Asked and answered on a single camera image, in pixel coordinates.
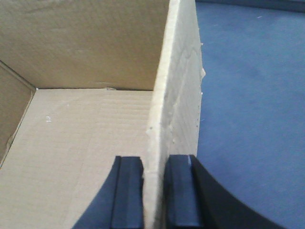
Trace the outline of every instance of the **cardboard edge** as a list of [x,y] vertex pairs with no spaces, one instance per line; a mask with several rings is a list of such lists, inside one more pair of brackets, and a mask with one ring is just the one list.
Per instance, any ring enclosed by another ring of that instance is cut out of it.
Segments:
[[[147,135],[149,138],[148,154],[144,161],[144,186],[143,186],[143,204],[144,204],[144,220],[146,229],[161,228],[162,221],[162,190],[163,190],[163,172],[165,161],[169,156],[164,154],[162,146],[162,118],[164,115],[163,108],[167,97],[167,83],[172,65],[172,54],[174,50],[174,42],[176,36],[177,22],[179,14],[181,14],[183,4],[189,4],[193,7],[193,13],[196,15],[194,0],[170,0],[167,22],[164,30],[163,47],[160,56],[157,77],[155,81],[151,109],[149,113],[149,120],[147,126]],[[205,71],[201,69],[201,80],[205,76]],[[199,126],[200,118],[197,119],[197,126]]]

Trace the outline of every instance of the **cardboard panel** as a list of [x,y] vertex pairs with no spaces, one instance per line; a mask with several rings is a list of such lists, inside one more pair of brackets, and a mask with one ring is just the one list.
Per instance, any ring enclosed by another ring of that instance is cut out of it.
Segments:
[[0,228],[71,228],[115,155],[146,157],[151,95],[38,90],[0,170]]
[[0,60],[38,88],[152,90],[168,0],[1,0]]
[[196,154],[204,76],[193,0],[171,0],[149,115],[144,182],[145,226],[159,228],[169,154]]
[[0,166],[33,94],[34,89],[0,62]]

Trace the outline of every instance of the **blue surface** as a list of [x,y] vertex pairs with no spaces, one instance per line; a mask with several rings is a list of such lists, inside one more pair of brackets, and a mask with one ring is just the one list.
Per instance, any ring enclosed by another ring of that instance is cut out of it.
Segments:
[[198,159],[289,229],[305,225],[305,14],[197,3],[203,42]]

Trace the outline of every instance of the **cardboard fiber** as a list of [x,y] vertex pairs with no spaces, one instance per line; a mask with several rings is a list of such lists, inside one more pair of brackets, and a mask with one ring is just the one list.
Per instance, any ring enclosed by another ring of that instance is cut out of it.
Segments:
[[31,97],[10,97],[28,88],[17,74],[10,93],[0,86],[1,104],[12,98],[26,112],[13,120],[15,106],[0,106],[14,128],[22,120],[0,169],[0,228],[71,228],[116,155],[141,157],[145,228],[162,227],[165,161],[197,151],[204,71],[195,2],[0,6],[0,59],[40,88],[26,111]]

